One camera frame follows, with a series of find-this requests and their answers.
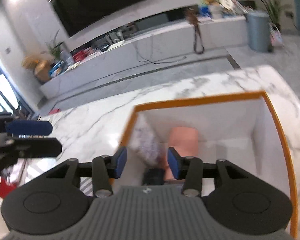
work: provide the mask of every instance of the gray trash can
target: gray trash can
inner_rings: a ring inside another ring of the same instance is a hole
[[[247,14],[249,46],[258,52],[271,50],[269,15],[264,11]]]

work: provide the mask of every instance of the black cable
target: black cable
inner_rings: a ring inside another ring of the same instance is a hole
[[[183,56],[182,57],[182,59],[178,59],[178,60],[175,60],[175,61],[164,61],[164,62],[153,62],[153,61],[151,61],[151,60],[149,60],[149,59],[146,59],[146,58],[144,58],[144,57],[142,57],[141,55],[140,55],[140,53],[139,53],[139,50],[138,50],[138,46],[137,46],[137,42],[138,42],[138,40],[136,40],[135,38],[132,38],[132,37],[130,37],[131,39],[133,39],[135,42],[133,42],[133,46],[134,46],[134,48],[135,48],[135,50],[136,50],[136,56],[137,56],[137,61],[138,62],[141,62],[141,63],[145,63],[145,62],[150,62],[150,63],[152,63],[152,64],[164,64],[164,63],[176,63],[176,62],[179,62],[179,61],[181,61],[181,60],[184,60],[184,59],[186,59],[187,57],[186,56]],[[152,57],[152,55],[153,55],[153,35],[151,35],[151,56],[150,56],[150,58]],[[139,57],[141,57],[143,60],[145,60],[145,61],[140,61],[139,59],[138,59],[138,56]]]
[[[199,41],[201,43],[201,47],[202,50],[201,51],[197,51],[197,35],[199,36]],[[204,53],[204,46],[203,46],[203,41],[202,41],[202,37],[201,37],[201,32],[199,29],[198,25],[194,25],[194,44],[193,44],[193,51],[195,54],[202,54]]]

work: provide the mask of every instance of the red object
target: red object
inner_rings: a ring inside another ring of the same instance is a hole
[[[0,177],[0,197],[5,198],[12,190],[17,188],[17,184],[8,183],[5,179]]]
[[[51,114],[56,114],[56,113],[59,113],[61,112],[61,110],[59,108],[56,108],[56,109],[52,109],[48,115],[51,115]]]
[[[74,54],[74,56],[73,56],[75,62],[84,60],[86,57],[87,57],[87,54],[83,50],[80,50],[78,53]]]

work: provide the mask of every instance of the white marble surface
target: white marble surface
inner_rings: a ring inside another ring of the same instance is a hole
[[[244,17],[218,19],[201,23],[205,49],[247,44]],[[89,82],[99,86],[109,82],[115,73],[143,65],[143,58],[164,60],[193,52],[194,30],[186,21],[158,28],[126,41],[122,46],[84,60],[73,70],[65,72],[40,87],[47,98],[69,92]]]
[[[60,140],[63,153],[57,163],[75,157],[91,161],[112,155],[134,105],[174,98],[192,98],[242,91],[265,90],[277,112],[290,147],[298,190],[300,239],[300,101],[270,66],[215,73],[157,85],[101,99],[47,116],[51,136]]]

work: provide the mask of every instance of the green plant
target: green plant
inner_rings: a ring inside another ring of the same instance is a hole
[[[270,20],[279,24],[282,10],[291,8],[291,4],[282,4],[282,0],[260,0],[266,7]]]
[[[57,39],[57,35],[58,35],[59,31],[57,31],[57,33],[54,35],[53,40],[50,43],[47,43],[47,47],[49,50],[49,53],[56,59],[56,60],[60,60],[60,54],[61,54],[61,42],[60,43],[56,43],[56,39]]]

